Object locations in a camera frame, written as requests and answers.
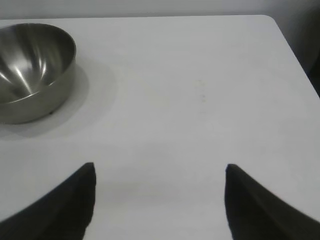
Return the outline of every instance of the bowl rim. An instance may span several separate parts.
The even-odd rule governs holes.
[[[5,29],[8,29],[8,28],[15,28],[15,27],[18,27],[18,26],[24,26],[24,25],[38,25],[38,26],[47,26],[47,27],[50,27],[50,28],[53,28],[53,29],[56,29],[60,32],[62,32],[64,35],[66,35],[72,42],[72,45],[73,45],[73,56],[70,60],[70,62],[68,63],[68,66],[65,68],[64,71],[61,72],[61,74],[56,78],[54,79],[53,82],[51,82],[49,85],[46,85],[42,88],[42,90],[38,90],[32,94],[29,94],[28,96],[24,96],[22,98],[19,98],[17,100],[13,100],[13,101],[8,101],[8,102],[0,102],[0,106],[4,106],[4,105],[9,105],[9,104],[14,104],[14,103],[17,103],[17,102],[20,102],[20,101],[23,101],[25,99],[28,99],[28,98],[31,98],[41,92],[43,92],[44,90],[50,88],[50,86],[52,86],[54,83],[56,83],[63,74],[65,74],[66,71],[68,71],[68,69],[70,68],[70,66],[72,65],[72,63],[75,61],[76,59],[76,55],[77,55],[77,45],[76,45],[76,42],[74,40],[74,38],[65,30],[63,30],[62,28],[58,27],[58,26],[55,26],[55,25],[51,25],[51,24],[47,24],[47,23],[40,23],[40,22],[23,22],[23,23],[16,23],[16,24],[12,24],[12,25],[6,25],[6,26],[3,26],[3,27],[0,27],[0,31],[2,30],[5,30]]]

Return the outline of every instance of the white table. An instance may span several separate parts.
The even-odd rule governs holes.
[[[86,240],[230,240],[236,163],[320,220],[320,101],[263,15],[1,20],[69,32],[77,80],[53,115],[0,126],[0,219],[85,162]]]

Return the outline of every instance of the black object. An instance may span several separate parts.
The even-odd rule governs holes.
[[[0,222],[0,240],[82,240],[95,200],[95,167],[86,163],[41,199]]]
[[[224,203],[234,240],[320,240],[320,224],[235,164],[226,168]]]

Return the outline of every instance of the white wall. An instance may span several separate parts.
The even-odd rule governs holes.
[[[0,18],[266,14],[308,70],[320,49],[319,8],[320,0],[0,0]]]

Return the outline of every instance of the stainless steel bowl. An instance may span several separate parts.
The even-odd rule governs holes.
[[[0,123],[49,114],[68,97],[76,44],[64,30],[40,23],[0,29]]]

